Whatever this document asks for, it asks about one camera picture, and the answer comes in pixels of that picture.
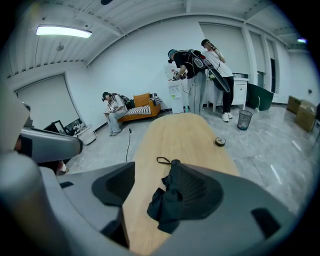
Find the wooden table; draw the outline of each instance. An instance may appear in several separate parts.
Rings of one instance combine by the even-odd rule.
[[[152,195],[159,187],[165,189],[161,178],[170,170],[157,157],[239,176],[226,149],[215,145],[216,137],[207,122],[193,113],[166,115],[149,125],[134,156],[135,184],[123,205],[130,251],[149,255],[170,237],[147,215]]]

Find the seated person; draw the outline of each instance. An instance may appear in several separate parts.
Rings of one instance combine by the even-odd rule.
[[[116,136],[121,133],[119,128],[118,119],[122,118],[127,110],[124,101],[117,94],[111,94],[109,92],[104,92],[102,94],[102,99],[107,101],[108,107],[105,110],[104,115],[106,116],[107,122],[110,128],[110,136]]]

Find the person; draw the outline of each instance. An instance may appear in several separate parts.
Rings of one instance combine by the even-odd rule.
[[[108,107],[106,108],[104,115],[106,116],[110,128],[109,136],[116,136],[121,133],[118,119],[122,118],[126,114],[127,107],[124,101],[117,94],[104,92],[102,94],[102,99],[108,103]]]
[[[213,65],[213,67],[219,72],[219,74],[224,78],[230,87],[230,92],[224,92],[222,99],[222,120],[227,123],[229,122],[229,119],[233,118],[231,114],[231,104],[234,100],[234,75],[230,68],[228,68],[225,64],[225,57],[208,39],[204,39],[201,42],[201,45],[207,50],[202,52],[202,55],[206,57],[206,59]]]
[[[206,91],[206,72],[195,70],[191,64],[190,55],[186,51],[172,49],[168,52],[168,57],[175,62],[177,68],[180,68],[174,78],[179,80],[187,77],[187,91],[185,92],[188,94],[190,112],[200,115],[201,103]]]

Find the small round container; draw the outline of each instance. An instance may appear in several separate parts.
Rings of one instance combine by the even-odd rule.
[[[247,110],[240,110],[239,113],[240,115],[239,115],[237,127],[242,131],[246,131],[249,127],[252,113]]]

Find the striped cushion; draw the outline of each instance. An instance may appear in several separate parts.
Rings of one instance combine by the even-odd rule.
[[[140,115],[151,115],[150,106],[149,105],[147,105],[147,106],[138,106],[138,107],[129,109],[125,113],[126,116],[128,116],[128,115],[137,115],[137,114],[140,114]]]

